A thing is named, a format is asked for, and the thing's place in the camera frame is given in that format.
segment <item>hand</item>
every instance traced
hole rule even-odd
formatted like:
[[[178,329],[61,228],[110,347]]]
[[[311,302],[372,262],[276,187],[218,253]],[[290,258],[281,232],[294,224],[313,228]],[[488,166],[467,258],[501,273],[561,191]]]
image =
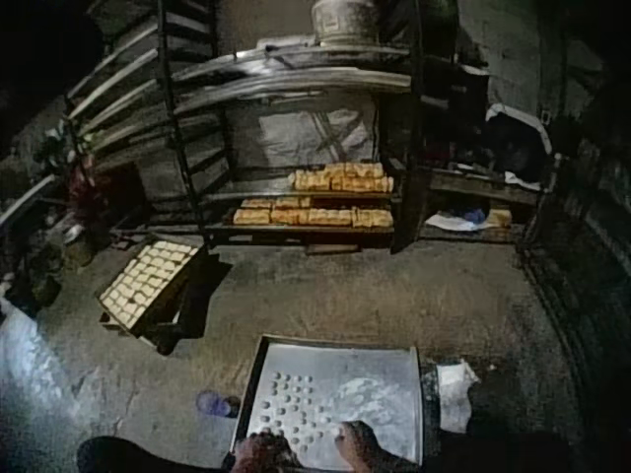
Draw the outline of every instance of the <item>hand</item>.
[[[348,464],[357,471],[370,471],[383,453],[373,429],[362,421],[344,422],[335,446]]]
[[[251,434],[235,446],[234,472],[264,471],[277,466],[300,466],[287,440],[272,434]]]

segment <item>stacked trays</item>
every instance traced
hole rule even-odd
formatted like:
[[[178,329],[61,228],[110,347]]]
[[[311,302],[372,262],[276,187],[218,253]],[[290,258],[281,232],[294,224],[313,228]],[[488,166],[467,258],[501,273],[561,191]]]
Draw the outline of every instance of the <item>stacked trays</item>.
[[[131,330],[199,248],[158,240],[146,244],[101,293],[99,301]]]

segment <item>metal baking tray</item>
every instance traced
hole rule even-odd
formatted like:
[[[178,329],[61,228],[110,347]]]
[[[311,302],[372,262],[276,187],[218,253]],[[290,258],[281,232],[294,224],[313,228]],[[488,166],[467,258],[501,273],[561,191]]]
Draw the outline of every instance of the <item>metal baking tray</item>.
[[[147,310],[145,310],[140,318],[138,318],[138,320],[136,320],[136,322],[131,327],[129,327],[125,325],[121,320],[119,320],[116,315],[112,313],[107,307],[104,306],[100,297],[105,292],[105,290],[109,288],[111,284],[116,280],[118,275],[124,271],[129,262],[137,257],[145,246],[154,243],[155,241],[168,241],[169,243],[188,244],[191,247],[198,247],[194,243],[182,241],[180,239],[173,239],[168,236],[148,235],[136,248],[131,251],[129,258],[121,266],[120,270],[117,271],[116,274],[107,281],[107,283],[103,284],[95,291],[95,297],[97,298],[97,301],[99,301],[99,304],[101,305],[101,308],[104,310],[104,312],[111,318],[116,320],[116,322],[121,326],[123,330],[128,332],[130,335],[133,335],[134,337],[139,337],[140,335],[142,335],[148,325],[158,322],[164,322],[164,320],[162,320],[162,315],[165,312],[165,307],[169,305],[172,298],[177,295],[181,287],[188,279],[188,273],[190,272],[191,264],[193,263],[193,261],[199,258],[202,254],[201,249],[197,251],[194,256],[186,262],[184,267],[180,269],[177,274],[175,274],[175,277],[171,279],[171,281],[160,291],[158,296],[147,307]]]
[[[348,471],[333,440],[341,422],[361,420],[374,429],[383,448],[420,464],[421,405],[416,348],[264,335],[233,447],[249,434],[269,429],[287,438],[305,468]]]

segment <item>concrete floor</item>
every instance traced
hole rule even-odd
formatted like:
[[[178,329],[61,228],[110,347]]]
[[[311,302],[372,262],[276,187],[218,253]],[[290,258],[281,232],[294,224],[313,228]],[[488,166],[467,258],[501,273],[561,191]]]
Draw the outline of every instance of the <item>concrete floor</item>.
[[[219,466],[235,421],[198,414],[195,396],[208,388],[241,396],[262,333],[415,345],[438,361],[463,357],[483,381],[470,392],[474,420],[579,439],[558,340],[510,247],[419,242],[395,256],[220,252],[233,268],[211,300],[206,335],[180,342],[169,358],[98,324],[94,290],[124,252],[107,250],[80,274],[65,274],[62,293],[36,324],[8,317],[0,327],[4,466],[74,471],[78,444],[96,435]]]

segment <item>bucket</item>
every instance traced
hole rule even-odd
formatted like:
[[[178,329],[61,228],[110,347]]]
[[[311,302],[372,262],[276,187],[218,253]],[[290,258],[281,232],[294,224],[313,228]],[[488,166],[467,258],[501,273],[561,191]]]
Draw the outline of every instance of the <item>bucket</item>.
[[[379,42],[373,0],[318,0],[312,7],[315,38],[326,44]]]

